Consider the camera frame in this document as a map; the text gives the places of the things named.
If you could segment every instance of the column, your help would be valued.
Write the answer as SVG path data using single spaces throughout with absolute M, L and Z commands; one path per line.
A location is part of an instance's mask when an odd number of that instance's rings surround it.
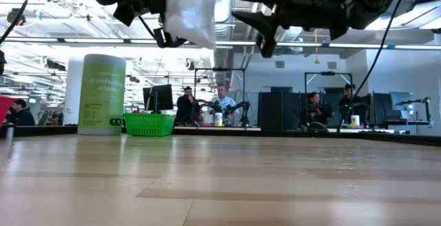
M 81 77 L 83 74 L 84 56 L 72 56 L 68 63 L 66 96 L 64 99 L 63 125 L 78 124 Z

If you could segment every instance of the desk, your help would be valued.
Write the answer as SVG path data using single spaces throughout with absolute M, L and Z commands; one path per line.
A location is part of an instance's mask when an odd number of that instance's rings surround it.
M 329 132 L 337 132 L 337 129 L 328 129 Z M 372 129 L 340 129 L 341 133 L 360 133 L 360 132 L 372 132 Z M 394 130 L 374 130 L 377 133 L 395 133 Z
M 409 134 L 416 135 L 417 134 L 417 127 L 418 126 L 429 126 L 428 121 L 385 121 L 383 122 L 383 125 L 386 129 L 395 130 L 396 132 L 399 131 L 406 131 L 409 132 Z
M 175 130 L 235 130 L 235 131 L 261 131 L 259 127 L 194 127 L 194 126 L 175 126 Z
M 75 134 L 16 138 L 12 148 L 0 140 L 0 156 L 5 226 L 441 222 L 441 148 L 435 147 Z

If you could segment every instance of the black monitor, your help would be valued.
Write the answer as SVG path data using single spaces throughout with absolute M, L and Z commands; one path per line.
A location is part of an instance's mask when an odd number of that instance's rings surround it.
M 401 119 L 401 111 L 392 110 L 390 94 L 372 93 L 374 114 L 373 122 L 378 125 L 387 120 Z
M 392 110 L 413 111 L 413 103 L 408 103 L 412 100 L 411 92 L 391 92 Z
M 173 110 L 172 85 L 156 85 L 151 88 L 143 88 L 143 92 L 146 111 L 158 113 L 160 110 Z

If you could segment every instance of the person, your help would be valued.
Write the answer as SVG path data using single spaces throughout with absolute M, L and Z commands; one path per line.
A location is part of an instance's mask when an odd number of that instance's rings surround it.
M 26 107 L 26 101 L 23 99 L 15 100 L 11 105 L 10 111 L 12 116 L 9 117 L 9 123 L 20 126 L 35 126 L 34 116 L 29 108 Z
M 213 99 L 213 102 L 215 102 L 215 101 L 219 102 L 219 105 L 220 105 L 220 107 L 222 108 L 223 111 L 225 111 L 225 108 L 227 108 L 228 105 L 229 106 L 235 106 L 236 105 L 236 102 L 232 98 L 227 96 L 227 92 L 228 92 L 228 89 L 227 89 L 226 85 L 219 85 L 218 86 L 218 96 L 217 96 L 217 98 Z M 214 115 L 215 111 L 211 110 L 209 113 Z M 224 123 L 225 124 L 231 124 L 233 119 L 234 119 L 234 117 L 236 115 L 238 115 L 238 114 L 239 114 L 239 110 L 237 109 L 237 110 L 234 111 L 234 113 L 229 114 L 227 116 L 227 118 L 223 117 L 224 118 Z
M 310 122 L 319 122 L 323 125 L 328 124 L 327 118 L 331 117 L 334 112 L 328 105 L 320 103 L 320 94 L 312 92 L 308 96 L 309 101 L 307 105 L 307 113 Z
M 196 102 L 191 87 L 184 88 L 184 95 L 178 98 L 176 104 L 178 106 L 178 112 L 176 113 L 177 123 L 193 124 L 192 119 L 198 119 L 197 116 L 200 114 L 201 107 Z
M 342 116 L 346 114 L 346 117 L 344 120 L 349 123 L 351 122 L 351 115 L 358 115 L 360 116 L 360 122 L 365 121 L 366 117 L 366 101 L 359 97 L 355 96 L 355 88 L 356 86 L 354 84 L 345 85 L 345 95 L 340 99 L 340 102 L 338 105 L 340 106 L 340 113 Z M 353 105 L 353 113 L 348 112 L 346 113 L 346 110 L 349 108 L 349 103 L 351 102 L 351 99 L 353 98 L 352 105 Z

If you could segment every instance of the green basket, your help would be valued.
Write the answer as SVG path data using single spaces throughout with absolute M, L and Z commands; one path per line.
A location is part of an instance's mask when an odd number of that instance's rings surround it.
M 167 136 L 172 133 L 174 116 L 126 113 L 125 126 L 131 136 Z

